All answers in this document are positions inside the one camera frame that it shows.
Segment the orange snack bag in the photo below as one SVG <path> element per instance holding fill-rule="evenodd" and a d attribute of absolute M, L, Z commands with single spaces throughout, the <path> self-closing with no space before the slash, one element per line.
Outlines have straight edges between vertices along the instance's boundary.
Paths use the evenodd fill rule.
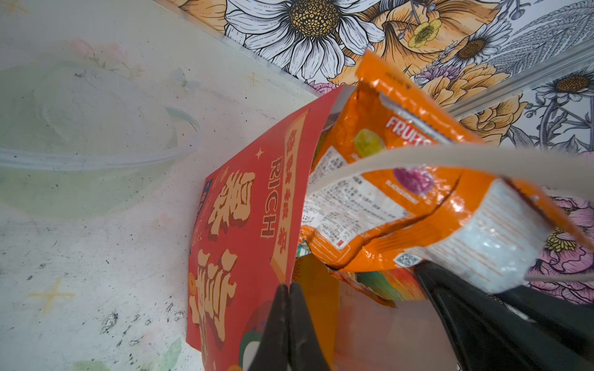
<path fill-rule="evenodd" d="M 485 145 L 367 53 L 316 156 L 303 207 L 312 253 L 345 278 L 431 261 L 490 294 L 524 283 L 555 230 L 583 228 L 527 170 L 557 159 Z"/>

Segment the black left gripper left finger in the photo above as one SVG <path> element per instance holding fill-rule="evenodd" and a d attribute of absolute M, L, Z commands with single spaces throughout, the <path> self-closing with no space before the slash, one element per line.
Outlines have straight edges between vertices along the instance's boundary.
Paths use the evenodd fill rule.
<path fill-rule="evenodd" d="M 286 371 L 289 368 L 289 289 L 281 284 L 269 312 L 261 342 L 249 371 Z"/>

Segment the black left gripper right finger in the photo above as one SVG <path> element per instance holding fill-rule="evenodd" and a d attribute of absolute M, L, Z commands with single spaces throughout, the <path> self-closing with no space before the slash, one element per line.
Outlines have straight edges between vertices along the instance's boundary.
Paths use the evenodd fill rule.
<path fill-rule="evenodd" d="M 289 366 L 293 371 L 330 371 L 297 283 L 289 289 Z"/>

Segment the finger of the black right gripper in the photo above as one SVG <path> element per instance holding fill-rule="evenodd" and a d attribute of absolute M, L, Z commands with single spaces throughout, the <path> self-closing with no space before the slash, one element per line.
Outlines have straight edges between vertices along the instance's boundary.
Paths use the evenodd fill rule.
<path fill-rule="evenodd" d="M 495 296 L 554 332 L 569 348 L 593 350 L 593 305 L 576 305 L 525 286 Z"/>
<path fill-rule="evenodd" d="M 498 297 L 431 262 L 415 269 L 463 370 L 591 370 L 593 350 L 574 350 Z"/>

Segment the red white paper bag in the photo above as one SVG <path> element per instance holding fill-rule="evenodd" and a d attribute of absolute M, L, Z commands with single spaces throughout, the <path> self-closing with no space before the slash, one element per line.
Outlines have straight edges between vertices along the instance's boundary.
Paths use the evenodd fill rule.
<path fill-rule="evenodd" d="M 187 343 L 207 370 L 246 370 L 275 290 L 304 267 L 330 287 L 317 301 L 337 309 L 331 267 L 302 235 L 314 160 L 351 95 L 338 89 L 289 115 L 205 181 L 189 258 Z"/>

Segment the colourful candy snack bag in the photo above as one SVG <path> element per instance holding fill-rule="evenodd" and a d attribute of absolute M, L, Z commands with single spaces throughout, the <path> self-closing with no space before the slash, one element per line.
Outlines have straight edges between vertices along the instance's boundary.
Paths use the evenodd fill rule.
<path fill-rule="evenodd" d="M 428 296 L 407 268 L 389 271 L 341 272 L 332 275 L 377 303 L 396 308 L 401 301 L 426 301 Z"/>

